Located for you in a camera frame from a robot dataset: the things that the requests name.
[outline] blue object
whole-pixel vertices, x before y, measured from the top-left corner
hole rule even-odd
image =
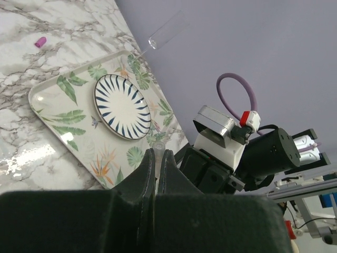
[[[336,202],[337,201],[337,192],[333,193],[333,197],[335,198],[335,202]],[[320,200],[321,200],[321,204],[322,204],[323,208],[332,207],[330,194],[320,195]]]

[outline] white connector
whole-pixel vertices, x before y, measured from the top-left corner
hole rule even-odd
[[[297,150],[300,153],[300,165],[309,164],[320,160],[320,151],[317,148],[317,144],[311,139],[309,135],[303,135],[294,139]],[[302,151],[303,149],[312,147],[312,149]]]
[[[248,126],[252,133],[256,133],[260,127],[261,118],[256,111],[245,111],[240,120],[240,126]]]

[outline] plate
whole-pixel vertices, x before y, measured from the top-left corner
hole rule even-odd
[[[115,74],[101,77],[95,85],[94,102],[104,124],[119,136],[138,140],[149,132],[150,110],[128,79]]]

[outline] black cable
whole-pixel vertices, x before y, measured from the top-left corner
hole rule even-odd
[[[296,208],[296,203],[295,203],[294,200],[290,200],[290,204],[291,204],[291,206],[293,207],[293,209],[295,210],[295,212],[299,212],[299,211],[297,210],[297,208]]]
[[[316,218],[316,219],[312,219],[307,221],[305,224],[303,224],[302,226],[300,226],[297,229],[303,228],[306,224],[310,223],[311,221],[315,221],[315,220],[337,220],[336,218]]]
[[[264,126],[261,126],[259,128],[259,131],[264,130],[264,129],[274,129],[274,130],[276,130],[276,129],[279,129],[279,127],[277,125],[274,125],[274,124],[264,125]]]
[[[289,213],[290,213],[291,217],[293,218],[294,227],[295,227],[296,229],[298,229],[298,227],[296,226],[296,221],[295,221],[295,218],[294,218],[294,215],[293,215],[292,211],[290,210],[290,208],[289,208],[289,207],[286,207],[286,208],[288,209],[288,211],[289,211]]]
[[[303,225],[301,225],[301,226],[298,228],[298,227],[296,226],[296,222],[295,222],[295,218],[294,218],[293,213],[291,212],[291,210],[289,209],[289,207],[286,207],[286,208],[288,209],[288,211],[289,211],[289,213],[290,213],[290,215],[291,215],[291,217],[292,217],[292,219],[293,219],[294,227],[295,227],[296,229],[301,229],[301,228],[303,228],[305,225],[307,225],[308,223],[311,223],[312,221],[315,221],[315,220],[337,220],[336,218],[315,218],[315,219],[312,219],[312,220],[307,221],[306,223],[304,223]]]

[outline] plastic tip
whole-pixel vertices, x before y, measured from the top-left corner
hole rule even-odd
[[[42,47],[45,43],[47,42],[47,38],[46,37],[41,37],[37,40],[37,42],[35,42],[35,46],[40,48]]]

